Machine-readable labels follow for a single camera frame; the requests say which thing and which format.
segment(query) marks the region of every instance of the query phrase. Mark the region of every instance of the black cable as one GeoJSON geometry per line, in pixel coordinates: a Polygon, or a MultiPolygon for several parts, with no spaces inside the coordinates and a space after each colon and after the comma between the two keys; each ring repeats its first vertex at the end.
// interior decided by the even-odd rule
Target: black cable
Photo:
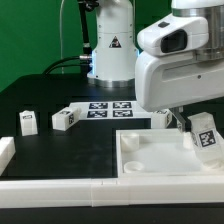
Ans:
{"type": "Polygon", "coordinates": [[[63,58],[59,61],[54,62],[53,64],[51,64],[49,67],[47,67],[44,72],[42,73],[43,75],[47,74],[49,72],[49,70],[51,70],[52,68],[54,68],[55,66],[63,63],[63,62],[67,62],[67,61],[73,61],[73,60],[78,60],[79,56],[72,56],[72,57],[68,57],[68,58],[63,58]]]}
{"type": "Polygon", "coordinates": [[[83,2],[78,0],[81,27],[82,27],[82,38],[83,38],[83,53],[91,54],[92,48],[90,47],[89,32],[86,20],[86,6],[83,2]]]}
{"type": "Polygon", "coordinates": [[[88,66],[89,64],[70,64],[70,65],[58,65],[55,66],[53,68],[51,68],[49,71],[47,71],[46,73],[44,73],[44,75],[49,75],[53,70],[57,69],[57,68],[65,68],[65,67],[75,67],[75,66],[88,66]]]}

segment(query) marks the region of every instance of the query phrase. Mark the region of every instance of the cable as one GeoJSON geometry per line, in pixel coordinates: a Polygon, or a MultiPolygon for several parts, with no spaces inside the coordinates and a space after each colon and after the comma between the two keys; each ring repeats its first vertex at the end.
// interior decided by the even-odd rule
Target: cable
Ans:
{"type": "Polygon", "coordinates": [[[59,64],[62,64],[63,62],[79,60],[79,59],[80,59],[79,56],[72,56],[72,57],[68,57],[68,58],[64,58],[59,61],[56,61],[44,70],[43,75],[47,74],[49,70],[51,70],[52,68],[54,68],[55,66],[57,66],[59,64]]]}
{"type": "Polygon", "coordinates": [[[61,1],[60,8],[60,22],[59,22],[59,32],[60,32],[60,45],[61,45],[61,59],[64,58],[64,40],[63,40],[63,12],[64,12],[65,0],[61,1]]]}
{"type": "Polygon", "coordinates": [[[76,64],[76,65],[73,65],[73,64],[70,64],[70,65],[58,65],[58,66],[55,66],[51,69],[49,69],[45,75],[49,75],[53,70],[57,69],[57,68],[62,68],[62,67],[75,67],[75,66],[86,66],[88,64],[76,64]]]}

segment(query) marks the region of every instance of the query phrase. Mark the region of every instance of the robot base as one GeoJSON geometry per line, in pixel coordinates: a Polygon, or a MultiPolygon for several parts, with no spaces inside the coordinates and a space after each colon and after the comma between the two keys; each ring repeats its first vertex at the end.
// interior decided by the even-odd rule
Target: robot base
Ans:
{"type": "Polygon", "coordinates": [[[100,80],[97,78],[88,77],[88,83],[96,85],[96,86],[106,87],[106,88],[124,88],[124,87],[134,86],[135,79],[109,81],[109,80],[100,80]]]}

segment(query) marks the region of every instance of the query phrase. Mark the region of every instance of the white platform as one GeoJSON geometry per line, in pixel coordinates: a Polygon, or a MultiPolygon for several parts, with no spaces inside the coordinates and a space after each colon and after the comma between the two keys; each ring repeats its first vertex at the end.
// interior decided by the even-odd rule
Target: white platform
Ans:
{"type": "Polygon", "coordinates": [[[223,167],[204,167],[189,140],[176,129],[117,131],[117,178],[2,181],[0,208],[224,202],[223,167]],[[121,135],[132,132],[139,150],[124,152],[121,135]],[[131,161],[144,172],[125,173],[131,161]]]}

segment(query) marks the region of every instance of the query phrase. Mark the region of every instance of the white tray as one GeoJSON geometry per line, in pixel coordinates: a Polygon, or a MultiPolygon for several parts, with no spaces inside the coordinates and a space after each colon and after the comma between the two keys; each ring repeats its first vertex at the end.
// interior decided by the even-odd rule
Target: white tray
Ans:
{"type": "Polygon", "coordinates": [[[190,133],[177,129],[117,131],[118,175],[207,175],[209,169],[196,157],[190,133]]]}

